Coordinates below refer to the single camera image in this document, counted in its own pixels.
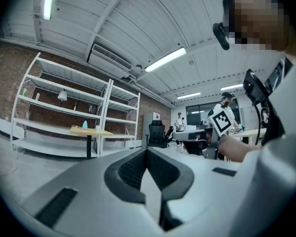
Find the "air conditioner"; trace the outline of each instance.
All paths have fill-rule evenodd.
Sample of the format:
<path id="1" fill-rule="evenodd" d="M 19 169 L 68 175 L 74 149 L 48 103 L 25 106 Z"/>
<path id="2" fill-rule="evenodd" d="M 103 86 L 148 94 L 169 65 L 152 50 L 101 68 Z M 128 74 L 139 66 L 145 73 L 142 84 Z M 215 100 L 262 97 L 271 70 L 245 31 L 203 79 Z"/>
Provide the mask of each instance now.
<path id="1" fill-rule="evenodd" d="M 132 68 L 132 65 L 122 58 L 96 44 L 92 47 L 89 64 L 118 78 L 129 77 Z"/>

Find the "white shirt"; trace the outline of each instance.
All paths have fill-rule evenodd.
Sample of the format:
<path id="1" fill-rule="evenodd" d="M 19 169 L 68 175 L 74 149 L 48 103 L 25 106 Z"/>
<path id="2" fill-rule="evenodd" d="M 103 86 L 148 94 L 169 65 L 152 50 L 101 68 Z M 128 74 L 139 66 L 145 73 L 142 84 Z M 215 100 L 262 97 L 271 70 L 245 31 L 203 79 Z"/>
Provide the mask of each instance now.
<path id="1" fill-rule="evenodd" d="M 216 104 L 215 105 L 213 111 L 214 111 L 214 114 L 220 113 L 221 111 L 224 111 L 226 113 L 228 119 L 230 120 L 231 125 L 234 124 L 234 122 L 235 122 L 235 115 L 233 114 L 232 109 L 229 106 L 227 106 L 225 108 L 222 108 L 222 105 L 219 103 L 219 104 Z"/>
<path id="2" fill-rule="evenodd" d="M 182 120 L 182 118 L 177 118 L 176 119 L 176 130 L 178 131 L 183 131 L 184 130 L 184 121 Z"/>
<path id="3" fill-rule="evenodd" d="M 267 123 L 267 120 L 268 120 L 268 114 L 266 114 L 266 112 L 263 112 L 263 121 Z"/>

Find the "window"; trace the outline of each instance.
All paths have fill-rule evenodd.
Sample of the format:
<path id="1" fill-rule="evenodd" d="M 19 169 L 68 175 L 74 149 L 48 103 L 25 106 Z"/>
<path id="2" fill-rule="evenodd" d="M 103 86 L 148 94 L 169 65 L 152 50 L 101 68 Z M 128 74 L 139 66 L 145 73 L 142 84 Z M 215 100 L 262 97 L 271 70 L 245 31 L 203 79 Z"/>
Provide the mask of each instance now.
<path id="1" fill-rule="evenodd" d="M 203 105 L 194 105 L 186 107 L 186 124 L 188 125 L 199 125 L 200 121 L 203 119 L 207 119 L 208 112 L 220 102 L 214 102 Z M 240 123 L 240 113 L 238 108 L 237 99 L 234 99 L 230 105 L 234 115 L 235 120 L 239 124 Z"/>

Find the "shelf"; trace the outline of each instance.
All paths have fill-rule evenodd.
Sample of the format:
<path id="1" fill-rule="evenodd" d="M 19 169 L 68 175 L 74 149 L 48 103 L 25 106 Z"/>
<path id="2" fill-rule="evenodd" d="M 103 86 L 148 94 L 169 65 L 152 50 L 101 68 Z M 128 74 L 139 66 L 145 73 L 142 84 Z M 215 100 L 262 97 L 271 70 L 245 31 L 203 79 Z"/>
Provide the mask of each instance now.
<path id="1" fill-rule="evenodd" d="M 26 75 L 26 77 L 30 79 L 37 88 L 40 88 L 43 90 L 47 90 L 56 94 L 59 94 L 62 90 L 65 90 L 69 98 L 74 98 L 80 101 L 84 101 L 84 102 L 88 102 L 96 105 L 98 105 L 101 101 L 103 101 L 103 97 L 92 95 L 90 93 L 86 93 L 81 90 L 70 88 L 52 81 L 34 77 L 31 75 Z"/>
<path id="2" fill-rule="evenodd" d="M 77 145 L 70 143 L 69 145 L 60 145 L 60 144 L 53 144 L 48 143 L 45 141 L 40 140 L 33 140 L 33 139 L 18 139 L 14 140 L 12 144 L 28 149 L 31 151 L 47 154 L 47 155 L 54 155 L 54 156 L 63 156 L 63 157 L 82 157 L 86 158 L 86 147 L 87 142 L 85 141 L 85 145 Z M 91 157 L 97 157 L 98 155 L 91 149 Z"/>
<path id="3" fill-rule="evenodd" d="M 12 144 L 24 149 L 54 156 L 85 158 L 87 154 L 86 141 L 53 138 L 35 132 L 30 132 L 25 139 L 14 140 Z M 91 149 L 91 157 L 97 156 L 95 151 Z"/>
<path id="4" fill-rule="evenodd" d="M 114 134 L 112 136 L 102 136 L 106 139 L 135 139 L 134 135 L 128 135 L 128 134 Z"/>
<path id="5" fill-rule="evenodd" d="M 112 91 L 111 91 L 111 95 L 112 96 L 115 96 L 115 97 L 118 97 L 118 98 L 121 98 L 121 99 L 124 99 L 124 100 L 131 100 L 135 97 L 138 98 L 138 95 L 134 94 L 134 93 L 131 93 L 125 89 L 122 89 L 120 87 L 117 87 L 115 85 L 112 86 Z"/>
<path id="6" fill-rule="evenodd" d="M 136 124 L 136 121 L 118 119 L 118 118 L 106 118 L 107 121 L 118 122 L 118 123 L 128 123 L 128 124 Z"/>
<path id="7" fill-rule="evenodd" d="M 71 115 L 75 115 L 75 116 L 79 116 L 79 117 L 85 117 L 85 118 L 91 118 L 91 119 L 100 119 L 101 118 L 98 115 L 78 112 L 78 111 L 74 111 L 74 110 L 71 110 L 71 109 L 66 109 L 66 108 L 63 108 L 63 107 L 59 107 L 59 106 L 56 106 L 56 105 L 47 104 L 47 103 L 44 103 L 44 102 L 29 98 L 29 97 L 22 96 L 22 95 L 19 95 L 18 98 L 23 100 L 23 101 L 27 101 L 27 102 L 29 102 L 29 103 L 31 103 L 33 105 L 40 106 L 40 107 L 50 109 L 50 110 L 53 110 L 53 111 L 57 111 L 57 112 L 62 112 L 62 113 L 66 113 L 66 114 L 71 114 Z"/>
<path id="8" fill-rule="evenodd" d="M 39 57 L 37 58 L 37 62 L 40 64 L 45 74 L 75 82 L 91 89 L 101 91 L 109 84 L 106 81 L 95 78 L 78 70 Z"/>
<path id="9" fill-rule="evenodd" d="M 49 124 L 45 124 L 37 121 L 25 120 L 22 118 L 14 118 L 13 120 L 19 124 L 30 126 L 39 130 L 44 130 L 47 132 L 54 132 L 54 133 L 64 134 L 64 135 L 70 135 L 70 136 L 77 136 L 75 134 L 70 133 L 70 127 L 49 125 Z"/>
<path id="10" fill-rule="evenodd" d="M 128 111 L 131 111 L 131 110 L 137 110 L 136 107 L 121 104 L 121 103 L 118 103 L 118 102 L 113 101 L 113 100 L 109 100 L 109 108 L 116 109 L 116 110 L 123 111 L 123 112 L 128 112 Z"/>

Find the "white metal shelving unit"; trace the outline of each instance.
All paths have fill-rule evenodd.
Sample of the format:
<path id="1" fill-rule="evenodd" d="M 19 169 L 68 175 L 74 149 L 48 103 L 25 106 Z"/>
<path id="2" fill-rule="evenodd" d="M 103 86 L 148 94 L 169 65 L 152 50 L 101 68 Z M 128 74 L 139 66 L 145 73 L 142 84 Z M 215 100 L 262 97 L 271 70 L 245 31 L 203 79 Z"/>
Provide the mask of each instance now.
<path id="1" fill-rule="evenodd" d="M 75 136 L 70 133 L 70 127 L 60 127 L 55 125 L 50 125 L 42 122 L 37 122 L 33 120 L 27 120 L 16 117 L 16 106 L 19 100 L 28 102 L 29 104 L 37 105 L 41 108 L 50 109 L 56 112 L 62 112 L 69 115 L 75 115 L 84 118 L 90 118 L 96 120 L 96 125 L 99 125 L 101 129 L 105 129 L 106 121 L 111 122 L 120 122 L 126 124 L 124 134 L 114 134 L 113 136 L 100 136 L 95 138 L 94 146 L 91 152 L 92 157 L 98 157 L 103 153 L 103 142 L 105 138 L 111 139 L 124 139 L 124 145 L 126 145 L 126 139 L 130 139 L 133 142 L 137 138 L 137 126 L 138 126 L 138 114 L 139 114 L 139 101 L 140 93 L 138 95 L 124 90 L 113 84 L 113 80 L 108 82 L 101 79 L 95 78 L 78 70 L 66 67 L 64 65 L 48 61 L 40 58 L 40 53 L 35 57 L 35 59 L 30 64 L 26 73 L 23 76 L 23 79 L 20 83 L 19 89 L 14 100 L 14 105 L 12 109 L 11 117 L 11 133 L 13 134 L 13 127 L 15 124 L 21 124 L 24 126 L 24 131 L 26 127 L 33 127 L 39 130 L 48 131 L 57 134 Z M 100 92 L 100 96 L 93 95 L 81 90 L 77 90 L 62 84 L 58 84 L 40 77 L 35 77 L 29 74 L 35 62 L 38 62 L 42 71 L 41 74 L 47 74 L 52 77 L 64 79 L 70 82 L 73 82 L 78 85 L 96 90 Z M 31 81 L 35 88 L 46 90 L 52 93 L 59 94 L 62 90 L 67 92 L 67 97 L 76 99 L 78 101 L 88 102 L 93 105 L 98 105 L 97 114 L 89 114 L 79 111 L 74 111 L 72 109 L 63 108 L 60 106 L 55 106 L 52 104 L 44 103 L 40 100 L 35 100 L 30 97 L 20 95 L 21 89 L 25 82 Z M 114 96 L 118 99 L 122 99 L 128 102 L 127 104 L 122 104 L 110 99 L 111 96 Z M 129 101 L 137 98 L 138 101 L 135 106 L 130 106 Z M 126 119 L 118 119 L 114 117 L 107 117 L 108 108 L 115 109 L 118 111 L 126 112 Z M 136 111 L 136 121 L 128 120 L 129 115 Z M 135 125 L 135 134 L 130 135 L 127 130 L 127 124 Z M 86 156 L 86 143 L 85 141 L 70 140 L 70 139 L 60 139 L 54 138 L 46 135 L 41 135 L 35 132 L 26 131 L 25 137 L 19 140 L 13 140 L 13 136 L 10 136 L 11 149 L 13 151 L 13 145 L 22 147 L 25 149 L 33 150 L 36 152 L 51 154 L 57 156 L 66 156 L 66 157 L 85 157 Z"/>
<path id="2" fill-rule="evenodd" d="M 126 104 L 122 104 L 116 101 L 113 101 L 110 99 L 110 96 L 114 96 L 117 97 L 119 99 L 122 99 L 124 101 L 128 102 L 128 105 Z M 135 104 L 135 106 L 130 106 L 129 105 L 129 101 L 136 98 L 137 102 Z M 140 103 L 140 93 L 138 93 L 138 95 L 129 92 L 125 89 L 122 89 L 118 86 L 114 85 L 114 81 L 111 80 L 111 84 L 109 86 L 109 97 L 104 109 L 104 117 L 103 117 L 103 124 L 102 124 L 102 129 L 105 129 L 105 124 L 106 121 L 111 121 L 111 122 L 118 122 L 118 123 L 124 123 L 125 124 L 125 133 L 124 134 L 114 134 L 113 136 L 102 136 L 100 139 L 100 152 L 101 155 L 107 155 L 108 153 L 106 151 L 109 151 L 109 149 L 107 150 L 103 150 L 103 144 L 104 144 L 104 139 L 106 138 L 110 138 L 110 139 L 124 139 L 124 149 L 126 147 L 126 139 L 130 139 L 133 143 L 134 148 L 136 147 L 136 139 L 137 139 L 137 129 L 138 129 L 138 116 L 139 116 L 139 103 Z M 112 117 L 108 117 L 107 116 L 107 111 L 108 108 L 113 108 L 119 111 L 123 111 L 127 113 L 127 118 L 126 119 L 119 119 L 119 118 L 112 118 Z M 129 115 L 133 112 L 136 111 L 136 121 L 131 121 L 128 120 Z M 128 132 L 127 129 L 127 124 L 134 124 L 135 125 L 135 134 L 131 135 Z"/>
<path id="3" fill-rule="evenodd" d="M 50 109 L 56 112 L 62 112 L 69 115 L 95 119 L 96 124 L 99 124 L 100 127 L 102 127 L 104 110 L 105 110 L 104 106 L 107 102 L 107 98 L 109 97 L 108 92 L 109 92 L 109 85 L 111 84 L 111 80 L 109 80 L 109 82 L 100 80 L 98 78 L 82 73 L 78 70 L 63 66 L 61 64 L 57 64 L 52 61 L 42 59 L 39 57 L 39 55 L 40 53 L 35 57 L 31 65 L 27 69 L 20 83 L 19 89 L 17 91 L 17 95 L 16 95 L 13 109 L 12 109 L 11 132 L 13 132 L 14 124 L 18 123 L 24 126 L 24 131 L 26 131 L 26 126 L 29 126 L 39 130 L 43 130 L 43 131 L 75 136 L 70 133 L 70 127 L 60 127 L 60 126 L 55 126 L 55 125 L 50 125 L 46 123 L 41 123 L 41 122 L 36 122 L 32 120 L 26 120 L 26 119 L 15 117 L 16 106 L 19 100 L 28 102 L 29 104 L 37 105 L 45 109 Z M 49 80 L 42 79 L 40 77 L 35 77 L 30 75 L 29 73 L 35 62 L 38 62 L 42 69 L 40 74 L 48 74 L 53 77 L 57 77 L 60 79 L 73 82 L 75 84 L 82 85 L 84 87 L 88 87 L 90 89 L 99 91 L 101 93 L 101 96 L 93 95 L 81 90 L 77 90 L 65 85 L 61 85 Z M 98 105 L 98 112 L 96 115 L 94 115 L 94 114 L 74 111 L 72 109 L 67 109 L 60 106 L 44 103 L 40 100 L 35 100 L 33 98 L 20 95 L 20 92 L 24 83 L 28 81 L 31 81 L 34 84 L 35 88 L 43 89 L 56 94 L 59 94 L 62 90 L 64 90 L 67 92 L 68 98 L 73 98 L 78 101 L 83 101 L 93 105 Z M 25 149 L 33 150 L 33 151 L 44 153 L 44 154 L 66 156 L 66 157 L 86 157 L 85 141 L 53 138 L 46 135 L 40 135 L 34 132 L 29 133 L 27 131 L 25 132 L 25 138 L 19 139 L 19 140 L 13 140 L 13 137 L 11 136 L 10 142 L 11 142 L 12 150 L 13 150 L 13 145 L 16 145 L 18 147 L 22 147 Z M 99 156 L 99 154 L 100 154 L 100 143 L 98 143 L 97 147 L 91 151 L 91 156 L 97 157 Z"/>

